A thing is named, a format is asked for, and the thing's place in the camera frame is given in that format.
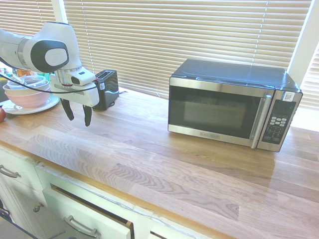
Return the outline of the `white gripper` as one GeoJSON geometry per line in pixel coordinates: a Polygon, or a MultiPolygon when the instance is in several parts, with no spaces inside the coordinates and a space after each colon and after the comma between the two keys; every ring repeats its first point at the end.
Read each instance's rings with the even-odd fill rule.
{"type": "Polygon", "coordinates": [[[99,103],[99,93],[95,83],[91,82],[84,86],[75,84],[64,86],[60,82],[51,81],[51,92],[61,98],[63,109],[69,120],[74,120],[69,101],[82,104],[85,126],[90,125],[92,118],[91,107],[99,103]]]}

